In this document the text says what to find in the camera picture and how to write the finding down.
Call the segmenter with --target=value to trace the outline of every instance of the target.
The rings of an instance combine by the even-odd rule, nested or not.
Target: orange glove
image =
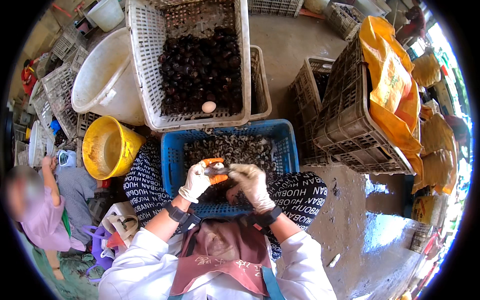
[[[206,158],[206,159],[203,159],[202,161],[208,167],[210,164],[213,164],[213,163],[223,163],[223,158],[221,158],[221,157],[219,157],[219,158]],[[213,177],[210,177],[210,183],[211,184],[217,184],[217,183],[220,183],[220,182],[225,181],[227,179],[228,179],[227,174],[219,174],[219,175],[215,175]]]
[[[198,203],[197,198],[200,197],[209,186],[227,180],[228,175],[216,175],[212,178],[205,175],[205,168],[214,162],[223,162],[223,159],[204,159],[198,164],[191,166],[188,170],[185,185],[179,189],[179,195],[192,203]]]

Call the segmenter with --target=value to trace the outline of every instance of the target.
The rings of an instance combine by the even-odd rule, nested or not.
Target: black leggings
[[[149,139],[138,152],[123,183],[142,227],[160,212],[165,203],[172,201],[163,189],[160,163],[160,144]],[[267,176],[267,190],[276,205],[302,230],[310,226],[327,196],[325,183],[313,172],[271,173]],[[244,198],[245,195],[240,193],[238,197]],[[280,244],[272,231],[267,236],[272,246],[272,258],[276,260],[282,256]]]

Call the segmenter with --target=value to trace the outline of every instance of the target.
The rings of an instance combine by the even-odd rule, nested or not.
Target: white jacket
[[[332,285],[322,266],[321,246],[305,231],[283,243],[282,256],[287,266],[278,286],[287,300],[336,300]],[[168,241],[141,228],[130,248],[117,257],[98,285],[99,299],[167,299],[177,271],[181,235]],[[212,272],[198,278],[183,300],[262,300],[228,274]]]

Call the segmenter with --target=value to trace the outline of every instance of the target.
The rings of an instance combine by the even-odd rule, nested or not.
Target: blue glove
[[[53,134],[56,135],[57,132],[61,129],[60,123],[55,120],[50,123],[50,128],[53,129]]]

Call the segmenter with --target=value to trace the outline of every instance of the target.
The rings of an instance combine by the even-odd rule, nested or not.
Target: yellow bucket
[[[82,157],[93,178],[105,180],[130,171],[145,137],[121,125],[111,116],[95,120],[85,133]]]

